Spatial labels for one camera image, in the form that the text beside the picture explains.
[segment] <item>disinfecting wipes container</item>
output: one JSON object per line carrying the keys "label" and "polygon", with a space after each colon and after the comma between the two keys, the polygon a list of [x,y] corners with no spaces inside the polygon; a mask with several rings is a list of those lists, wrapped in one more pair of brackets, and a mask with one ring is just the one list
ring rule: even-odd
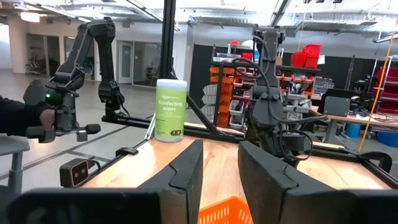
{"label": "disinfecting wipes container", "polygon": [[159,79],[156,83],[155,138],[164,142],[181,141],[184,132],[187,83]]}

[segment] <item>blue bin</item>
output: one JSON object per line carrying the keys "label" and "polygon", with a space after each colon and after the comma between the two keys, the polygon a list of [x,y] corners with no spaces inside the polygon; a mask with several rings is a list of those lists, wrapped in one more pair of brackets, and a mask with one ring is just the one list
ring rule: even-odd
{"label": "blue bin", "polygon": [[346,135],[350,138],[358,138],[360,130],[360,124],[347,124]]}
{"label": "blue bin", "polygon": [[377,140],[390,147],[398,147],[398,133],[379,131]]}

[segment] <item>white lid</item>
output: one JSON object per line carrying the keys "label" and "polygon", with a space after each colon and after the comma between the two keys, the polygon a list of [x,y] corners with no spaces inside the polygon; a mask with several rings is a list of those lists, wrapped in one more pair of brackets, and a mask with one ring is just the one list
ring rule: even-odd
{"label": "white lid", "polygon": [[158,79],[156,81],[156,88],[187,90],[187,82],[183,80]]}

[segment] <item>person's arm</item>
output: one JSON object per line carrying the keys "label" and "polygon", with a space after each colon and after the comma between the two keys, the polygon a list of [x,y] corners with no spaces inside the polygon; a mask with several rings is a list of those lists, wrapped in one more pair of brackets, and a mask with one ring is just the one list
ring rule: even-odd
{"label": "person's arm", "polygon": [[48,126],[48,124],[44,125],[40,121],[44,119],[48,121],[46,123],[50,123],[51,126],[53,111],[43,110],[39,106],[26,105],[0,96],[0,133],[25,136],[28,127]]}

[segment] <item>ceiling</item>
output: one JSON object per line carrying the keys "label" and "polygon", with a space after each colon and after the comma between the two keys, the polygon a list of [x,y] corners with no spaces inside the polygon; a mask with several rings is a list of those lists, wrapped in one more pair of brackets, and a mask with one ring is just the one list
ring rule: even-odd
{"label": "ceiling", "polygon": [[[23,11],[23,1],[2,0],[0,14]],[[131,22],[159,22],[125,0],[37,0],[37,3],[93,20],[104,16]],[[138,0],[160,17],[163,0]],[[39,11],[49,17],[63,17],[50,11]],[[218,26],[253,27],[278,25],[293,36],[298,30],[381,34],[395,29],[398,0],[332,0],[304,4],[303,0],[177,0],[175,20],[179,23]]]}

